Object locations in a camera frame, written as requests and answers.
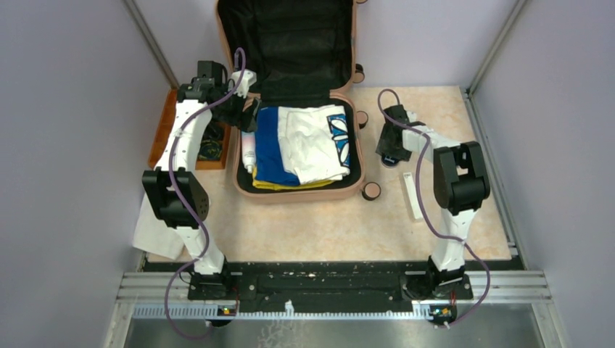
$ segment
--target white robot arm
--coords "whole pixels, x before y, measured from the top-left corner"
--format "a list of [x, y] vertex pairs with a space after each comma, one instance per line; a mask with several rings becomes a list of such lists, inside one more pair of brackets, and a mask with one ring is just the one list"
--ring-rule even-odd
[[[436, 133], [433, 129], [427, 127], [426, 125], [418, 125], [414, 127], [414, 129], [420, 133], [413, 132], [411, 130], [403, 131], [403, 147], [410, 152], [418, 154], [425, 147], [425, 143], [427, 142], [427, 139], [423, 136], [423, 134], [428, 135], [431, 141], [425, 152], [424, 159], [430, 161], [431, 163], [434, 163], [434, 153], [438, 153], [436, 150], [459, 149], [461, 147], [461, 143], [459, 141], [446, 138]], [[434, 190], [437, 190], [437, 185], [442, 185], [442, 183], [434, 182]], [[468, 238], [472, 220], [476, 215], [476, 210], [467, 209], [459, 211], [456, 215], [454, 215], [453, 212], [447, 207], [441, 207], [440, 211], [441, 218], [438, 229], [440, 234], [444, 236], [458, 237], [465, 242]], [[436, 249], [431, 255], [431, 261], [440, 272], [446, 270], [459, 270], [465, 264], [463, 253], [464, 247], [461, 242], [450, 239], [438, 239]], [[446, 280], [444, 283], [454, 282], [457, 280], [458, 278], [455, 277], [454, 279]]]
[[[208, 71], [211, 71], [212, 62], [208, 63], [210, 63]], [[229, 84], [229, 90], [237, 83], [239, 74], [240, 72], [231, 74], [229, 80], [233, 84]], [[216, 109], [213, 112], [210, 109], [205, 110], [183, 130], [181, 130], [181, 126], [195, 112], [207, 106], [205, 99], [209, 93], [209, 88], [220, 88], [222, 84], [216, 81], [211, 76], [211, 73], [209, 74], [210, 76], [207, 76], [207, 74], [200, 75], [201, 73], [198, 78], [193, 79], [192, 84], [182, 85], [180, 88], [176, 103], [176, 116], [167, 146], [154, 170], [148, 170], [144, 173], [143, 183], [156, 217], [164, 220], [167, 223], [168, 229], [181, 237], [190, 256], [198, 259], [194, 263], [194, 272], [202, 276], [215, 276], [223, 271], [225, 263], [224, 254], [216, 246], [215, 238], [212, 232], [209, 231], [209, 247], [205, 255], [199, 257], [206, 244], [204, 231], [187, 214], [187, 211], [173, 193], [173, 187], [170, 186], [170, 182], [167, 180], [168, 171], [173, 170], [182, 194], [189, 200], [192, 208], [199, 214], [199, 217], [205, 221], [207, 211], [209, 210], [209, 197], [192, 173], [195, 170], [203, 133], [213, 119]], [[249, 87], [255, 82], [256, 74], [250, 70], [245, 70], [244, 77], [235, 91], [235, 96], [238, 97], [235, 102], [239, 105], [239, 110], [243, 107]], [[173, 168], [169, 168], [171, 147], [173, 139], [176, 137], [179, 140], [176, 151], [173, 154]]]
[[[490, 194], [481, 147], [475, 141], [461, 143], [436, 133], [416, 122], [416, 114], [404, 110], [401, 104], [383, 112], [389, 119], [411, 129], [402, 129], [388, 120], [377, 149], [380, 155], [408, 160], [410, 153], [419, 154], [429, 139], [424, 160], [434, 165], [434, 195], [441, 208], [436, 234], [444, 238], [439, 238], [428, 259], [428, 286], [435, 291], [439, 286], [458, 283], [465, 272], [463, 255], [469, 228], [482, 201]], [[458, 167], [467, 173], [458, 173]]]

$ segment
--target pink suitcase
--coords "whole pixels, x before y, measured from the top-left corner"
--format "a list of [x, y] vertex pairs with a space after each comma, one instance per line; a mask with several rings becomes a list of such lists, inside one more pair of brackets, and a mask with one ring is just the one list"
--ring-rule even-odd
[[242, 165], [240, 132], [234, 130], [234, 183], [239, 192], [259, 203], [344, 199], [357, 194], [365, 180], [354, 104], [345, 93], [361, 82], [355, 64], [355, 0], [218, 0], [220, 41], [233, 65], [232, 53], [246, 51], [247, 69], [257, 73], [251, 98], [260, 107], [342, 105], [350, 144], [350, 174], [322, 188], [273, 191], [255, 188]]

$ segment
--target white towel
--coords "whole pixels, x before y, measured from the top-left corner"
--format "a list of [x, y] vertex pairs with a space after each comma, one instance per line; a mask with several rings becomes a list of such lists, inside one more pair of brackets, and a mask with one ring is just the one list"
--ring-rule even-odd
[[344, 107], [279, 107], [278, 142], [284, 170], [301, 184], [338, 181], [350, 173]]
[[181, 237], [167, 227], [164, 221], [156, 218], [147, 195], [144, 195], [141, 202], [141, 212], [136, 221], [133, 247], [172, 260], [179, 257], [183, 251]]

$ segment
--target bottle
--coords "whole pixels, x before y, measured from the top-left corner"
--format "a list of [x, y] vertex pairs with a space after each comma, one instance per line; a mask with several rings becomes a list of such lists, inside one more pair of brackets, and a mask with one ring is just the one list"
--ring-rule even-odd
[[248, 173], [256, 166], [256, 139], [254, 133], [242, 132], [242, 162]]

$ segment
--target metal frame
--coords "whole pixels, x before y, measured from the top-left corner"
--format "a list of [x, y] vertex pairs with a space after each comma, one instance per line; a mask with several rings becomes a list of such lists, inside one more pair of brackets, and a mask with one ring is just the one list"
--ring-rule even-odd
[[487, 172], [490, 177], [491, 189], [495, 199], [495, 205], [500, 212], [502, 225], [504, 227], [504, 232], [506, 233], [506, 238], [508, 240], [508, 248], [511, 251], [511, 256], [520, 257], [524, 267], [527, 269], [528, 265], [525, 263], [525, 260], [522, 257], [523, 248], [517, 242], [519, 238], [517, 237], [518, 234], [516, 230], [516, 225], [512, 217], [510, 205], [506, 199], [504, 186], [502, 185], [502, 181], [500, 180], [500, 172], [498, 170], [497, 164], [493, 159], [493, 151], [489, 143], [489, 139], [484, 132], [484, 126], [480, 119], [479, 113], [476, 110], [476, 106], [474, 105], [474, 100], [468, 95], [467, 91], [463, 90], [463, 88], [461, 89], [461, 95], [463, 96], [463, 101], [466, 104], [466, 110], [468, 112], [468, 117], [470, 119], [474, 135], [476, 136], [477, 141], [482, 145], [483, 148], [485, 162], [487, 165]]
[[[408, 275], [423, 272], [406, 272]], [[165, 288], [172, 273], [126, 273], [117, 294], [115, 310], [105, 347], [123, 347], [128, 329], [135, 319], [163, 319]], [[486, 285], [486, 275], [480, 271], [468, 274], [474, 299], [458, 300], [459, 304], [474, 303]], [[175, 319], [229, 320], [217, 315], [219, 307], [234, 307], [234, 300], [190, 301], [189, 285], [176, 279], [171, 288], [170, 314]], [[492, 272], [490, 292], [486, 304], [531, 304], [534, 310], [545, 347], [565, 347], [561, 340], [561, 325], [557, 320], [553, 299], [542, 271], [495, 271]], [[284, 311], [269, 313], [239, 313], [234, 320], [427, 320], [429, 305], [447, 305], [447, 300], [413, 301], [413, 312], [383, 313], [295, 313], [292, 303], [286, 303]]]
[[515, 6], [513, 7], [511, 13], [508, 15], [508, 18], [506, 18], [504, 26], [502, 27], [497, 38], [491, 45], [487, 56], [485, 56], [485, 58], [483, 59], [481, 66], [479, 67], [479, 71], [476, 73], [476, 75], [472, 79], [472, 82], [470, 83], [470, 88], [468, 88], [469, 96], [473, 96], [476, 90], [478, 90], [478, 87], [482, 82], [484, 74], [491, 66], [491, 62], [493, 62], [493, 59], [495, 58], [496, 54], [502, 48], [504, 40], [506, 40], [506, 38], [508, 37], [508, 34], [511, 32], [513, 26], [516, 24], [519, 15], [521, 14], [521, 11], [523, 10], [523, 8], [525, 8], [525, 5], [528, 2], [529, 0], [517, 0], [517, 2], [515, 3]]
[[169, 62], [167, 61], [165, 55], [162, 53], [162, 49], [160, 49], [160, 46], [158, 46], [156, 38], [154, 37], [154, 34], [152, 34], [152, 30], [149, 29], [149, 26], [147, 25], [147, 22], [145, 21], [145, 18], [141, 13], [141, 9], [139, 9], [139, 6], [136, 4], [136, 1], [122, 0], [122, 2], [126, 6], [128, 13], [133, 18], [135, 25], [143, 36], [143, 40], [147, 44], [147, 47], [154, 55], [154, 59], [156, 59], [156, 63], [158, 63], [158, 67], [162, 71], [162, 74], [164, 74], [167, 78], [167, 82], [169, 82], [171, 88], [179, 88], [177, 77], [173, 73], [173, 70], [171, 69], [171, 66], [169, 65]]

